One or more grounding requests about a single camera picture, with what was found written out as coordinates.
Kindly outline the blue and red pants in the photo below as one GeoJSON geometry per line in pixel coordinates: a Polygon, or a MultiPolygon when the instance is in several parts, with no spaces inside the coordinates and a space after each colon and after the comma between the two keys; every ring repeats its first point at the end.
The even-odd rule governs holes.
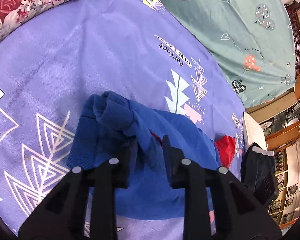
{"type": "Polygon", "coordinates": [[[172,189],[167,179],[165,135],[173,147],[204,168],[214,170],[225,163],[225,154],[189,118],[148,108],[114,92],[94,94],[86,101],[66,163],[85,170],[97,167],[120,157],[135,138],[136,165],[129,188],[116,193],[117,214],[141,220],[183,217],[185,193],[172,189]]]}

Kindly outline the dark navy folded garment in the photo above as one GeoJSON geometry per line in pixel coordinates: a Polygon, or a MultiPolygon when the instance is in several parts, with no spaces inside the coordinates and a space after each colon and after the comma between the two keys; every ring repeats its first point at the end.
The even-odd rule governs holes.
{"type": "Polygon", "coordinates": [[[241,182],[264,207],[269,207],[279,196],[274,152],[257,143],[249,146],[242,160],[241,182]]]}

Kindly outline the white mattress edge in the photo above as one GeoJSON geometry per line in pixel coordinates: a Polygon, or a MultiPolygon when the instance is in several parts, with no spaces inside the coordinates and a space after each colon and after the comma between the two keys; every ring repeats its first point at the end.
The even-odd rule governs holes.
{"type": "Polygon", "coordinates": [[[267,143],[262,127],[247,113],[243,114],[243,138],[247,150],[253,143],[267,150],[267,143]]]}

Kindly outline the wooden display cabinet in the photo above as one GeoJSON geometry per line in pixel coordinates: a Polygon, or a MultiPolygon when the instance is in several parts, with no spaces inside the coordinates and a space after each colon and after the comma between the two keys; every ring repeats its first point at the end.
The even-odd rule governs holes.
{"type": "Polygon", "coordinates": [[[275,153],[279,196],[268,213],[282,229],[300,216],[300,1],[285,7],[295,41],[296,84],[273,103],[249,109],[263,128],[268,149],[275,153]]]}

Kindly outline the purple patterned bed sheet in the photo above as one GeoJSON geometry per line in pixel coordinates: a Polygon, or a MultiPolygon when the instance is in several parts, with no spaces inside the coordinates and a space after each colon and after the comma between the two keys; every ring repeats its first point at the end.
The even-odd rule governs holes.
{"type": "Polygon", "coordinates": [[[212,54],[162,5],[73,0],[0,43],[0,217],[17,234],[68,172],[84,103],[113,91],[183,114],[244,148],[239,97],[212,54]]]}

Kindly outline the teal heart-print blanket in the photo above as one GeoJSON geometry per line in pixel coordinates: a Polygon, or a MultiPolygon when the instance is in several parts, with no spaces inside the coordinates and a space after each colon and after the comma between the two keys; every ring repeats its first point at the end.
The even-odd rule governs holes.
{"type": "Polygon", "coordinates": [[[245,107],[294,87],[294,38],[281,0],[160,1],[212,53],[245,107]]]}

